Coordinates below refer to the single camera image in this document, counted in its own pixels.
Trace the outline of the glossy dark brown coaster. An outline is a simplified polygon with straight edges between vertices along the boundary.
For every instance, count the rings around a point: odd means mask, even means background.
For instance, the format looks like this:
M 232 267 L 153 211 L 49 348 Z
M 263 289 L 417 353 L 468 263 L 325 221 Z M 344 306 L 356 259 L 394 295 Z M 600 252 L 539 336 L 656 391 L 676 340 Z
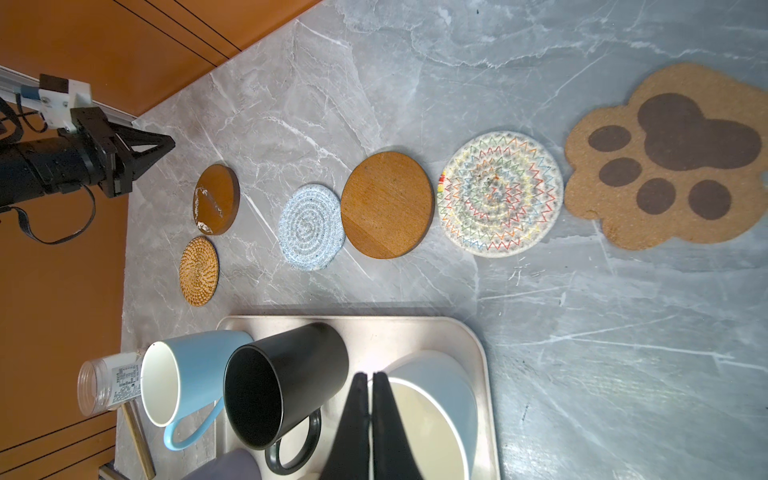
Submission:
M 209 166 L 193 194 L 193 220 L 205 235 L 222 235 L 239 210 L 240 186 L 235 172 L 224 164 Z

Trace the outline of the blue grey woven coaster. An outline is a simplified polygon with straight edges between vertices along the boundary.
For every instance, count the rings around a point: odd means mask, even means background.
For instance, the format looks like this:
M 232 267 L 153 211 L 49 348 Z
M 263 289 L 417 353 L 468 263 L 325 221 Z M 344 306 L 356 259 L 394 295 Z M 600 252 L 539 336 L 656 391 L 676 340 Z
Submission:
M 296 190 L 281 213 L 277 238 L 282 254 L 294 268 L 326 268 L 346 239 L 338 197 L 316 183 Z

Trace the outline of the round wooden coaster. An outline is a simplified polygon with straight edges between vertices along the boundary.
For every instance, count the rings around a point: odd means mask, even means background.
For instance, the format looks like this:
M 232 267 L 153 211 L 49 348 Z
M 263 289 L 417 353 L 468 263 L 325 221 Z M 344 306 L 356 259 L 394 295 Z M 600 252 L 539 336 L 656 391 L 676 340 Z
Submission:
M 374 154 L 349 176 L 341 196 L 344 232 L 362 254 L 394 259 L 424 239 L 434 194 L 424 169 L 396 151 Z

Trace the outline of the rattan woven coaster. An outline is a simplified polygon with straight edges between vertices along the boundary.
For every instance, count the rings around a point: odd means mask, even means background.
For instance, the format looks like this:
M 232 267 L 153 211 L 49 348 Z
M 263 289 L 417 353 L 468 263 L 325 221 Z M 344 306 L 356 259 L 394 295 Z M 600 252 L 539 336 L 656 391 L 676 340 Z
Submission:
M 192 306 L 201 307 L 215 294 L 219 280 L 219 260 L 213 243 L 205 236 L 192 239 L 185 247 L 179 265 L 180 289 Z

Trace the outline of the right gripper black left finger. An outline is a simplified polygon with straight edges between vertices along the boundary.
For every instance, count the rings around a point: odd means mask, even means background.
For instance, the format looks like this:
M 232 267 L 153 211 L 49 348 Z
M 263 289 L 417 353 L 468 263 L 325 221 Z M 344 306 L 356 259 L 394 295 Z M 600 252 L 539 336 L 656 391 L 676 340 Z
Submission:
M 366 373 L 356 373 L 320 480 L 369 478 L 369 398 Z

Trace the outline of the white multicolour woven coaster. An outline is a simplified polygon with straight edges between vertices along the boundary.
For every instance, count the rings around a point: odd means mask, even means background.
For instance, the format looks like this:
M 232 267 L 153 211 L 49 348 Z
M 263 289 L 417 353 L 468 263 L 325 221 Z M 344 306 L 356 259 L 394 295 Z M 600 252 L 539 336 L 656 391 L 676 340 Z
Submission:
M 485 258 L 520 254 L 550 232 L 565 184 L 551 153 L 514 131 L 479 135 L 460 147 L 439 178 L 436 205 L 443 232 Z

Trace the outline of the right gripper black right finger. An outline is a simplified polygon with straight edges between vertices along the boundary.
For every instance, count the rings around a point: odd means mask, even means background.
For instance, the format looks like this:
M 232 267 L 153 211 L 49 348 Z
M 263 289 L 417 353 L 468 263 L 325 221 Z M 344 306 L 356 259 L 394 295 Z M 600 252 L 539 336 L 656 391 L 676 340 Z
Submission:
M 373 375 L 372 461 L 375 479 L 422 479 L 413 457 L 389 378 Z

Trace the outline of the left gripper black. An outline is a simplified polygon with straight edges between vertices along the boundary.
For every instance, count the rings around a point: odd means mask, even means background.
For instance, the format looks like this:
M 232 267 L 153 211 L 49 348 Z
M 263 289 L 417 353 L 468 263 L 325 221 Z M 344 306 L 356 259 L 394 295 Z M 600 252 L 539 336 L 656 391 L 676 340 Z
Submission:
M 168 135 L 110 122 L 99 107 L 74 108 L 71 117 L 89 161 L 98 168 L 96 182 L 109 198 L 130 193 L 133 180 L 176 146 Z

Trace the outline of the cork paw print coaster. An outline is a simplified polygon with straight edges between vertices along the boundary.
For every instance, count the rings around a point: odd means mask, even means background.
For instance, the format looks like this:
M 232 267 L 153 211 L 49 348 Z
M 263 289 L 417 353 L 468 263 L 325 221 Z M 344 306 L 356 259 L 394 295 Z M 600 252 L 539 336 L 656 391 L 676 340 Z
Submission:
M 584 116 L 564 153 L 573 169 L 565 207 L 599 221 L 614 245 L 725 242 L 767 211 L 767 93 L 702 65 L 671 65 L 625 104 Z

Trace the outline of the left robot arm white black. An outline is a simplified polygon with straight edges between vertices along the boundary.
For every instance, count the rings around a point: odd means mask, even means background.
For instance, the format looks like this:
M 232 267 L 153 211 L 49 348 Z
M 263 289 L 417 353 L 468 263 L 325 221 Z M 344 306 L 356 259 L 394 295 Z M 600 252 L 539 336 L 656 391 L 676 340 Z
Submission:
M 108 120 L 98 107 L 72 110 L 76 130 L 56 138 L 1 141 L 1 209 L 55 193 L 97 185 L 108 198 L 126 195 L 133 182 L 175 148 L 172 137 Z

